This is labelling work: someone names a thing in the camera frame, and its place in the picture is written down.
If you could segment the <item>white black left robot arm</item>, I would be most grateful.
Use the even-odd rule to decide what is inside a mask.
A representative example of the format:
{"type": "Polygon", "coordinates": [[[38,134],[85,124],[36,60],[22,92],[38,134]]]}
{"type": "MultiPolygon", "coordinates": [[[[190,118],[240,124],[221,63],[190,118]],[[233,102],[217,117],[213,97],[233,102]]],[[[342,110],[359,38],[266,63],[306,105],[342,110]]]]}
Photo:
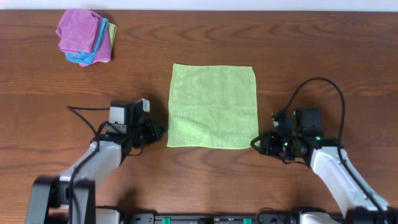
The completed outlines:
{"type": "Polygon", "coordinates": [[[149,100],[112,101],[108,120],[93,130],[88,150],[57,176],[40,176],[32,184],[26,223],[132,223],[117,208],[98,207],[96,188],[132,156],[132,150],[158,141],[165,127],[148,117],[149,100]]]}

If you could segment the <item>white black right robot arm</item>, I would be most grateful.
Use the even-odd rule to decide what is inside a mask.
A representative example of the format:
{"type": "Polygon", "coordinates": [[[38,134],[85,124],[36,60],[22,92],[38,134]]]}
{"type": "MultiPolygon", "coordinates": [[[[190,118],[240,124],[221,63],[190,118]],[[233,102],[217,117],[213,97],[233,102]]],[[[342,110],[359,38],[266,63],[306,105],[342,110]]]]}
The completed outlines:
{"type": "Polygon", "coordinates": [[[275,131],[251,141],[258,153],[284,164],[303,164],[327,186],[345,223],[397,223],[397,209],[378,195],[354,168],[337,138],[325,137],[317,108],[272,115],[275,131]]]}

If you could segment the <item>light green microfiber cloth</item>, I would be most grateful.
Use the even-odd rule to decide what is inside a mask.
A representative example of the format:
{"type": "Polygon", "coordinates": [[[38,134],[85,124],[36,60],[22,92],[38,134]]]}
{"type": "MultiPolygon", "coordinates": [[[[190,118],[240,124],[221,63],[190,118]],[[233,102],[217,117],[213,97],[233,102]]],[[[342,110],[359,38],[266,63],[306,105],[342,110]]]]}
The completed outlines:
{"type": "Polygon", "coordinates": [[[258,134],[252,67],[173,65],[168,147],[246,149],[258,134]]]}

